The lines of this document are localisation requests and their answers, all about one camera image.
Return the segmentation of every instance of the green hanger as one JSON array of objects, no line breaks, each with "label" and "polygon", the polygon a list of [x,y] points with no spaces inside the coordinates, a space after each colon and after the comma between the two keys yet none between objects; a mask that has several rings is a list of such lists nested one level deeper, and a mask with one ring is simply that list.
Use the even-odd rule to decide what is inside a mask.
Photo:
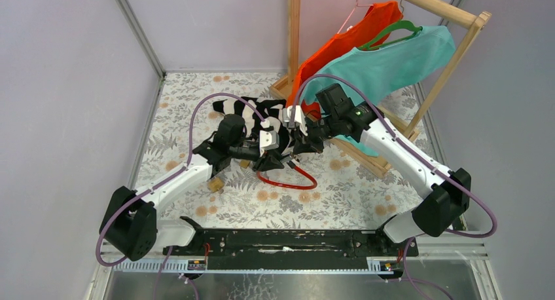
[{"label": "green hanger", "polygon": [[[390,34],[391,32],[398,30],[398,29],[406,29],[408,31],[412,31],[412,34],[401,39],[397,39],[395,41],[391,41],[389,43],[383,43],[381,45],[377,45],[372,47],[374,43],[377,43],[381,38],[385,37],[386,35]],[[376,50],[377,48],[385,47],[387,45],[391,45],[393,43],[398,43],[399,41],[407,40],[416,36],[416,34],[422,30],[422,26],[416,27],[411,21],[409,20],[399,20],[389,26],[387,26],[384,30],[382,30],[376,38],[372,39],[370,42],[363,44],[359,47],[359,50]]]}]

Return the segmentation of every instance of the wooden clothes rack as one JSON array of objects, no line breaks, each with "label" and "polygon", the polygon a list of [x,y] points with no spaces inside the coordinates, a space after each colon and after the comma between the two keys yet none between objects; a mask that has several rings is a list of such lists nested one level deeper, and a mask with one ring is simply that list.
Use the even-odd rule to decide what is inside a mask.
[{"label": "wooden clothes rack", "polygon": [[[403,1],[408,1],[416,5],[417,7],[441,16],[442,18],[445,18],[446,20],[449,20],[461,26],[468,31],[464,36],[462,42],[457,47],[457,50],[451,57],[451,60],[443,69],[443,72],[437,79],[437,82],[430,90],[430,93],[428,94],[426,99],[424,99],[424,102],[420,105],[420,108],[418,109],[410,123],[407,124],[400,117],[394,115],[392,112],[380,106],[380,109],[391,120],[391,123],[395,125],[397,130],[403,133],[403,135],[405,135],[405,137],[407,137],[411,141],[414,141],[419,134],[418,130],[415,129],[416,125],[418,124],[418,122],[420,122],[420,120],[422,120],[424,114],[430,108],[430,105],[434,102],[435,98],[437,97],[443,86],[447,83],[447,80],[455,71],[455,68],[461,61],[462,57],[465,55],[468,48],[472,45],[476,37],[478,37],[480,31],[484,28],[484,26],[490,19],[491,14],[489,12],[482,12],[480,15],[475,16],[465,10],[461,10],[458,7],[455,7],[441,0]],[[291,89],[293,87],[293,79],[298,71],[299,25],[300,0],[289,0],[289,59],[287,75],[282,77],[270,87],[270,93],[277,98],[289,97],[289,95],[291,94]],[[332,142],[380,178],[382,178],[385,173],[387,173],[387,171],[391,168],[391,165],[381,156],[367,156],[362,151],[354,147],[352,144],[345,141],[333,139]]]}]

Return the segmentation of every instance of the wooden pole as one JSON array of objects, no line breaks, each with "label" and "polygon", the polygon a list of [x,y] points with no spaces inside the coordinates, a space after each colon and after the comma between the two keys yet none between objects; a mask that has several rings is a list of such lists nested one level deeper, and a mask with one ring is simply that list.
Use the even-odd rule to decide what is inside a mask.
[{"label": "wooden pole", "polygon": [[482,28],[486,25],[490,17],[491,14],[489,12],[482,12],[480,16],[476,17],[472,26],[470,26],[467,34],[464,36],[460,45],[457,47],[455,54],[453,54],[453,57],[451,58],[451,60],[449,60],[447,66],[445,66],[443,72],[441,72],[441,75],[439,75],[437,82],[430,90],[430,93],[428,94],[424,102],[420,105],[420,108],[418,108],[418,111],[414,115],[414,118],[412,118],[412,121],[410,121],[410,123],[406,127],[406,130],[403,132],[405,136],[410,135],[416,125],[420,122],[420,120],[422,120],[424,114],[430,108],[430,105],[434,102],[435,98],[441,91],[441,88],[445,86],[447,80],[455,71],[455,68],[459,65],[459,62],[468,51],[470,45],[474,42],[476,37],[478,37],[478,34],[480,34]]},{"label": "wooden pole", "polygon": [[461,10],[458,7],[441,1],[441,0],[403,0],[411,2],[417,7],[421,7],[428,12],[439,15],[453,23],[456,23],[464,28],[469,29],[476,19],[476,15],[473,15],[465,10]]},{"label": "wooden pole", "polygon": [[293,83],[298,70],[298,34],[300,26],[300,0],[289,0],[289,45],[287,82]]}]

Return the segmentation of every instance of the orange shirt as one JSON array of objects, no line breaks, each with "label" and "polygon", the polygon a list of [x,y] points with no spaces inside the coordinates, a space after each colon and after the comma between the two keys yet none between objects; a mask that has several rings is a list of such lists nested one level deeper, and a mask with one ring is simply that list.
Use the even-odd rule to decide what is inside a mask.
[{"label": "orange shirt", "polygon": [[[325,45],[323,45],[315,54],[308,58],[298,69],[293,82],[293,91],[287,98],[287,105],[292,105],[295,100],[295,94],[298,92],[300,85],[309,77],[316,74],[322,67],[330,61],[339,58],[349,52],[353,47],[359,47],[377,36],[384,28],[403,17],[397,1],[389,1],[386,3],[375,3],[368,9],[365,17],[351,29],[344,33],[338,33],[332,37]],[[388,35],[380,39],[374,45],[384,43]],[[316,111],[313,114],[320,117],[320,105],[313,103],[306,105],[301,104],[305,113]]]}]

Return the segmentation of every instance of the clothes hanger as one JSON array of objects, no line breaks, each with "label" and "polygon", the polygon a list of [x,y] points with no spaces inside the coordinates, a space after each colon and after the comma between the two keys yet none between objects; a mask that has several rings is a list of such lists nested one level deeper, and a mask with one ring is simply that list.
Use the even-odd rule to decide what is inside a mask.
[{"label": "clothes hanger", "polygon": [[355,7],[353,7],[353,10],[351,11],[351,14],[349,14],[349,16],[347,16],[347,19],[345,20],[345,22],[343,22],[343,25],[341,25],[341,28],[337,31],[337,33],[341,33],[341,31],[343,30],[343,27],[345,27],[345,25],[347,24],[347,22],[349,22],[349,19],[351,18],[351,16],[353,16],[353,13],[355,12],[355,10],[357,9],[357,7],[370,7],[372,6],[371,4],[368,5],[359,5],[359,0],[356,0],[355,2]]},{"label": "clothes hanger", "polygon": [[[401,7],[401,14],[404,12],[404,6],[403,6],[403,0],[399,1],[399,6]],[[398,30],[398,29],[406,29],[408,31],[412,31],[412,34],[394,41],[390,41],[388,43],[382,43],[381,45],[378,46],[373,46],[372,45],[376,42],[378,42],[381,38],[385,37],[386,35],[390,34],[391,32]],[[367,50],[367,51],[372,51],[372,50],[376,50],[378,48],[382,48],[388,45],[392,45],[393,43],[398,43],[400,41],[404,41],[404,40],[408,40],[413,38],[414,36],[416,36],[420,31],[422,30],[422,26],[416,27],[411,21],[409,20],[399,20],[398,22],[395,22],[389,26],[387,26],[384,30],[382,30],[377,36],[376,38],[372,39],[371,41],[363,44],[362,46],[360,46],[358,49],[359,50]]]}]

